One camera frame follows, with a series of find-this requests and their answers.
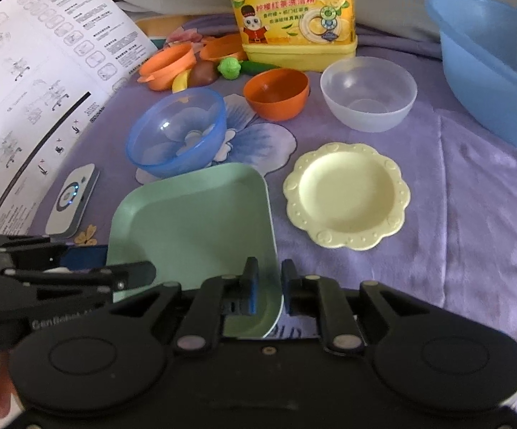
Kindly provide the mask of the orange plastic bowl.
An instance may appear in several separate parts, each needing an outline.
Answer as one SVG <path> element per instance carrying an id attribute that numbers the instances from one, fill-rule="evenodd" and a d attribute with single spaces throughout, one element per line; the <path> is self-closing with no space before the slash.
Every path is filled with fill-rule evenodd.
<path id="1" fill-rule="evenodd" d="M 284 122 L 304 109 L 310 95 L 310 79 L 303 72 L 277 68 L 248 80 L 243 95 L 259 117 Z"/>

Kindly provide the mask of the clear plastic bowl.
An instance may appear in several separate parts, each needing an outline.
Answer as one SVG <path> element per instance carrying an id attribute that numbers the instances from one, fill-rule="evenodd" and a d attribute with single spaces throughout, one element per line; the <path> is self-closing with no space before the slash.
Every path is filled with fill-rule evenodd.
<path id="1" fill-rule="evenodd" d="M 319 80 L 330 112 L 344 126 L 382 133 L 403 122 L 417 98 L 413 76 L 396 63 L 372 56 L 339 60 Z"/>

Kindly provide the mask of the yellow detergent bottle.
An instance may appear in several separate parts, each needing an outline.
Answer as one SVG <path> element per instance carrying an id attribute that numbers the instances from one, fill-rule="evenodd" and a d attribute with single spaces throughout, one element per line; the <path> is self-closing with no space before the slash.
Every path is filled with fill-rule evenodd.
<path id="1" fill-rule="evenodd" d="M 253 62 L 323 72 L 357 49 L 354 0 L 231 0 Z"/>

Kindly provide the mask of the blue plastic basin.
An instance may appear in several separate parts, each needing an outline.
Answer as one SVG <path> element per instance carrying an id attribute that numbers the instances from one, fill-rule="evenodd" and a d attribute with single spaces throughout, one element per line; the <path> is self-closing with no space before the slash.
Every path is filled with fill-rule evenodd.
<path id="1" fill-rule="evenodd" d="M 484 128 L 517 147 L 517 8 L 497 0 L 425 0 L 453 94 Z"/>

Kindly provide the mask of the green toy vegetable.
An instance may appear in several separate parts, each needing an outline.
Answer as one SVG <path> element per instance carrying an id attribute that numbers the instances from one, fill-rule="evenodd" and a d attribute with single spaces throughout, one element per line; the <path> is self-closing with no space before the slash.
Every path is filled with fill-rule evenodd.
<path id="1" fill-rule="evenodd" d="M 240 61 L 235 57 L 223 58 L 218 65 L 220 75 L 227 80 L 238 79 L 240 75 L 259 75 L 275 69 L 275 65 L 250 60 Z"/>

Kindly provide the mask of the white small device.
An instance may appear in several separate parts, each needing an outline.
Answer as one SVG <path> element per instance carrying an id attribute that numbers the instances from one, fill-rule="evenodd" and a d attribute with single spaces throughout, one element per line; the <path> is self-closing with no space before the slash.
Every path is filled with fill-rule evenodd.
<path id="1" fill-rule="evenodd" d="M 95 164 L 75 168 L 68 175 L 46 222 L 47 235 L 58 238 L 75 235 L 98 179 L 99 168 Z"/>

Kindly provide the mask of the brown toy fruit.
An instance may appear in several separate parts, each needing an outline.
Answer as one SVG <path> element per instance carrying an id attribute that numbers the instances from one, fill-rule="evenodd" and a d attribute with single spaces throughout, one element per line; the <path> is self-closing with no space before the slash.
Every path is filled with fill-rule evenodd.
<path id="1" fill-rule="evenodd" d="M 214 83 L 220 77 L 216 63 L 210 60 L 199 60 L 188 75 L 188 87 L 202 87 Z"/>

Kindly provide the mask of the yellow toy banana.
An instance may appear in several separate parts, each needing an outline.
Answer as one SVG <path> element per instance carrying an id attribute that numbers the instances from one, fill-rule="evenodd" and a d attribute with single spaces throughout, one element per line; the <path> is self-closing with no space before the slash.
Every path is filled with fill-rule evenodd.
<path id="1" fill-rule="evenodd" d="M 189 87 L 189 74 L 190 70 L 186 70 L 181 72 L 181 74 L 177 75 L 177 77 L 173 80 L 171 90 L 173 93 L 179 93 L 186 90 Z"/>

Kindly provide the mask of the pale yellow scalloped plate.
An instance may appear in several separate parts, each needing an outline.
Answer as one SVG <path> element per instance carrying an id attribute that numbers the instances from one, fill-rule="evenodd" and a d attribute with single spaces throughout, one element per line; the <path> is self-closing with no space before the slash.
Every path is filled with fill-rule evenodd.
<path id="1" fill-rule="evenodd" d="M 318 246 L 367 251 L 405 224 L 411 190 L 399 165 L 364 143 L 330 142 L 284 179 L 287 217 Z"/>

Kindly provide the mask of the purple floral cloth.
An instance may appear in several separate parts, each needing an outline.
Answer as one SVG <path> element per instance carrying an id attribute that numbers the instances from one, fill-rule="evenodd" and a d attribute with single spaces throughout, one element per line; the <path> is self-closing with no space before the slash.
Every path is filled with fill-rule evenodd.
<path id="1" fill-rule="evenodd" d="M 517 148 L 479 126 L 450 91 L 435 43 L 367 29 L 362 54 L 390 60 L 411 73 L 418 94 L 407 118 L 378 134 L 355 132 L 330 112 L 310 75 L 310 97 L 291 121 L 273 124 L 250 114 L 243 79 L 214 83 L 234 101 L 219 163 L 253 168 L 223 195 L 189 203 L 218 242 L 253 252 L 257 226 L 273 228 L 279 260 L 305 273 L 355 288 L 380 281 L 517 341 Z M 296 160 L 329 142 L 361 142 L 394 160 L 411 190 L 405 224 L 364 252 L 325 249 L 287 218 L 284 179 Z"/>

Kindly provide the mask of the green square plate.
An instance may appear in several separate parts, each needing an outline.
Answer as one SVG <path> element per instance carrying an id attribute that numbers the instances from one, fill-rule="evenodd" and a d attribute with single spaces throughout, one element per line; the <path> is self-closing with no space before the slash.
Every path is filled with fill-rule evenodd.
<path id="1" fill-rule="evenodd" d="M 194 290 L 208 278 L 239 275 L 258 261 L 257 311 L 229 317 L 229 337 L 259 338 L 282 311 L 278 254 L 263 176 L 243 164 L 225 164 L 144 185 L 127 195 L 111 223 L 110 265 L 149 261 L 156 281 Z"/>

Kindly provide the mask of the white instruction sheet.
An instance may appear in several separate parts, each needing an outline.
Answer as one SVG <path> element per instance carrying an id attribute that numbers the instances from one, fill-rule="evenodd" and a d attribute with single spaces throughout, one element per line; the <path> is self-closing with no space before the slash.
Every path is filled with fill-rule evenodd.
<path id="1" fill-rule="evenodd" d="M 65 155 L 155 50 L 113 0 L 1 0 L 0 233 L 28 231 Z"/>

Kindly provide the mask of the orange toy cup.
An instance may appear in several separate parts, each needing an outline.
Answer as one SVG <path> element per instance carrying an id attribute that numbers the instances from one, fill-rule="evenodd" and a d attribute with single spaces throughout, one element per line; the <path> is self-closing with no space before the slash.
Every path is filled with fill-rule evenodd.
<path id="1" fill-rule="evenodd" d="M 196 63 L 193 45 L 182 43 L 162 49 L 149 58 L 139 69 L 139 83 L 145 83 L 153 91 L 165 91 L 172 87 L 174 79 Z"/>
<path id="2" fill-rule="evenodd" d="M 225 58 L 234 57 L 238 61 L 247 60 L 243 50 L 242 38 L 239 33 L 232 33 L 208 41 L 199 52 L 199 58 L 205 61 L 219 63 Z"/>

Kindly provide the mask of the blue translucent bowl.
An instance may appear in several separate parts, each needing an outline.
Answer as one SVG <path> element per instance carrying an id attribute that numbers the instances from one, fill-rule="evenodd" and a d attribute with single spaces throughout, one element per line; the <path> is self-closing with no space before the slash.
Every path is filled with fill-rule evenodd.
<path id="1" fill-rule="evenodd" d="M 141 115 L 130 129 L 125 153 L 143 172 L 169 178 L 210 165 L 226 132 L 223 96 L 206 87 L 188 88 Z"/>

